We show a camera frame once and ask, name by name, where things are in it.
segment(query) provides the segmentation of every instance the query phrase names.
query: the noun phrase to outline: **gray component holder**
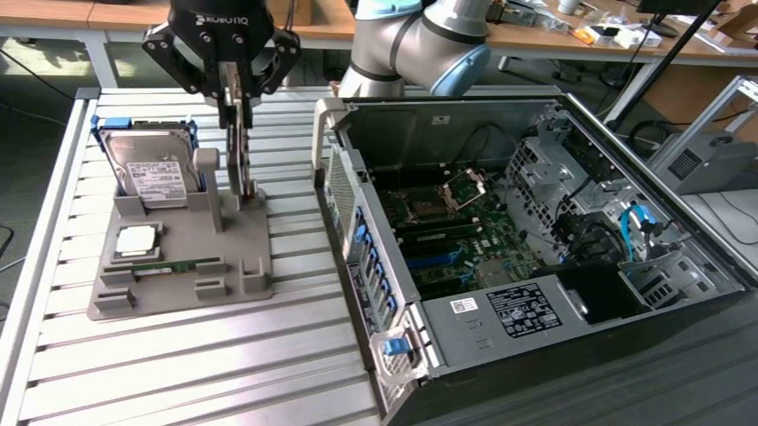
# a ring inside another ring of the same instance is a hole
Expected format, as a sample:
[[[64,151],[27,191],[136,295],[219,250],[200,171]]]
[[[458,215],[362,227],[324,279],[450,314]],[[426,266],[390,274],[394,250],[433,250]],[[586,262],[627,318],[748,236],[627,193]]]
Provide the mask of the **gray component holder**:
[[[239,205],[238,197],[219,192],[215,171],[218,150],[195,151],[195,166],[206,178],[206,192],[190,193],[183,209],[144,209],[138,197],[114,197],[116,209],[100,255],[87,316],[91,320],[180,311],[267,299],[271,287],[271,248],[266,194]],[[135,277],[132,272],[106,272],[112,264],[118,233],[124,226],[163,224],[160,262],[215,258],[194,272]]]

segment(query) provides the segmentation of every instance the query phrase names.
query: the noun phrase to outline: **ventilation grill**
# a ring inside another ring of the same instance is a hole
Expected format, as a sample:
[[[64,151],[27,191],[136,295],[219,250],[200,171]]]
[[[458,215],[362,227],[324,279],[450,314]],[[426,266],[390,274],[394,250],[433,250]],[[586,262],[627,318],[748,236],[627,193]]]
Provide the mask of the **ventilation grill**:
[[[339,216],[339,223],[342,224],[341,238],[343,238],[351,229],[355,193],[353,192],[351,181],[347,178],[345,164],[342,164],[339,150],[331,150],[331,157],[328,183],[331,196],[334,197],[334,206]]]
[[[701,163],[702,159],[699,156],[687,149],[669,166],[669,171],[679,180],[685,180],[690,173],[695,171]]]
[[[674,290],[671,289],[669,284],[663,284],[655,289],[655,291],[647,292],[647,294],[645,295],[645,300],[650,304],[650,306],[658,308],[661,302],[667,299],[667,295],[670,295],[673,292]]]

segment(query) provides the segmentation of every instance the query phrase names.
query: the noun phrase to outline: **hard drive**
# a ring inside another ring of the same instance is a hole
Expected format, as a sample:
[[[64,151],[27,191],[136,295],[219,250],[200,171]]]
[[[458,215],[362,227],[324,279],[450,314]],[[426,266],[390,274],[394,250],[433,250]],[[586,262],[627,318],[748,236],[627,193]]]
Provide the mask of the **hard drive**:
[[[107,119],[92,134],[116,175],[119,194],[139,196],[147,209],[187,205],[187,194],[204,191],[204,183],[192,163],[196,127],[186,122],[132,122]]]

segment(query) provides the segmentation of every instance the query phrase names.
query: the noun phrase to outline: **power supply label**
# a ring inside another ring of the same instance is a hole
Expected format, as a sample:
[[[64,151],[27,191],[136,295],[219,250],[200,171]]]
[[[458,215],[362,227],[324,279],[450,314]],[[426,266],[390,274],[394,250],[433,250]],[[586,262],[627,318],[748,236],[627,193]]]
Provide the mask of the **power supply label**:
[[[513,338],[563,324],[537,283],[487,293],[487,298]]]

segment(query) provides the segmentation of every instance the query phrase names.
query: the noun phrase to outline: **gripper logo text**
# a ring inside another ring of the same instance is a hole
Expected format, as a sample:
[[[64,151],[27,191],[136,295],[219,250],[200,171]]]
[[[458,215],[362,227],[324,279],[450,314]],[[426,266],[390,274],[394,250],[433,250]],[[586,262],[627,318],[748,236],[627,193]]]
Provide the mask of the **gripper logo text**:
[[[216,17],[216,16],[204,16],[204,15],[196,15],[198,16],[198,21],[196,21],[196,25],[202,26],[206,23],[207,24],[238,24],[238,25],[247,25],[248,21],[247,18],[244,16],[236,16],[236,17]]]

